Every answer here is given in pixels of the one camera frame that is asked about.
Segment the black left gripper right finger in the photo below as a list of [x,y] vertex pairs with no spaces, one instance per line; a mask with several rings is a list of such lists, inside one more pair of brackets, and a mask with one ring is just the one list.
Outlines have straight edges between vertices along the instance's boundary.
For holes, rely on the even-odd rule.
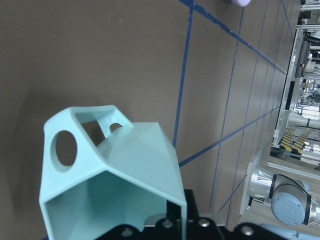
[[234,230],[228,230],[224,223],[213,215],[200,214],[194,193],[184,191],[187,203],[186,229],[183,230],[182,208],[168,201],[166,220],[172,226],[166,227],[167,240],[279,240],[280,236],[253,223],[241,223]]

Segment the silver robot arm blue cap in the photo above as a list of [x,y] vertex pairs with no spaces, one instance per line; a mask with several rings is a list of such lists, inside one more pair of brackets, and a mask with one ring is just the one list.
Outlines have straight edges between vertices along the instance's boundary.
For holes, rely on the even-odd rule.
[[[250,198],[257,194],[271,200],[271,211],[275,218],[288,226],[311,223],[312,211],[317,202],[310,194],[309,186],[283,174],[273,174],[261,167],[255,167],[246,182],[251,190]],[[103,235],[100,240],[313,240],[314,236],[298,231],[273,226],[267,223],[256,225],[244,222],[228,230],[224,224],[209,216],[199,214],[194,193],[191,189],[184,191],[187,200],[187,226],[182,231],[178,208],[170,203],[165,217],[151,220],[151,225],[143,231],[122,224]]]

